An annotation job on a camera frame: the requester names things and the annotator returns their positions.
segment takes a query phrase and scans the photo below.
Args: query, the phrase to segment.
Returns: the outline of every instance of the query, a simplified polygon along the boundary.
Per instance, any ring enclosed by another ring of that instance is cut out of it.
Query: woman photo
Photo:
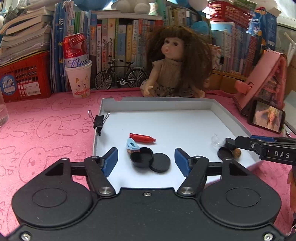
[[[258,102],[253,119],[253,123],[267,129],[278,132],[281,122],[282,112],[278,109]]]

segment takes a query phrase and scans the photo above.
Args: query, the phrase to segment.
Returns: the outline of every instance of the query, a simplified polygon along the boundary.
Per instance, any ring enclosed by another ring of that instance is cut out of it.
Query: red basket
[[[216,1],[208,4],[208,7],[210,8],[210,15],[214,21],[217,19],[234,22],[247,29],[252,18],[250,13],[228,2]]]
[[[4,101],[49,98],[49,51],[0,67],[0,89]]]

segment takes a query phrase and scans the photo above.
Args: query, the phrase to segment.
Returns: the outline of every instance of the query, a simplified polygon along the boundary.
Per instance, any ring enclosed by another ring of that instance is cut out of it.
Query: model bicycle
[[[119,84],[120,86],[128,84],[129,87],[140,87],[142,82],[147,79],[147,74],[143,68],[131,68],[134,62],[126,62],[128,65],[115,66],[116,60],[113,59],[108,62],[109,68],[98,73],[95,79],[95,87],[97,90],[108,90],[111,88],[112,83]],[[115,73],[115,68],[127,67],[124,78],[121,78]]]

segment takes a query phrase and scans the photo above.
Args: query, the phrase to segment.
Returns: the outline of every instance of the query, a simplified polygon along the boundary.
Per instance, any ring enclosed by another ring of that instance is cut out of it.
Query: silver screw head
[[[272,234],[265,234],[263,240],[264,241],[271,241],[274,238]]]
[[[110,194],[112,192],[111,187],[101,187],[99,188],[99,193],[101,194]]]
[[[20,238],[23,240],[23,241],[30,241],[31,240],[31,236],[27,233],[22,233]]]
[[[152,196],[152,193],[151,192],[144,192],[143,195],[145,197],[150,197],[150,196]]]
[[[192,187],[182,187],[180,191],[185,195],[192,194],[194,192]]]

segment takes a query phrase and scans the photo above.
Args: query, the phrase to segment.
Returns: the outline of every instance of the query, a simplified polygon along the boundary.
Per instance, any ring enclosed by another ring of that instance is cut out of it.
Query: white plush toy
[[[150,12],[149,3],[154,2],[155,0],[118,0],[111,5],[111,8],[121,12],[148,14]]]

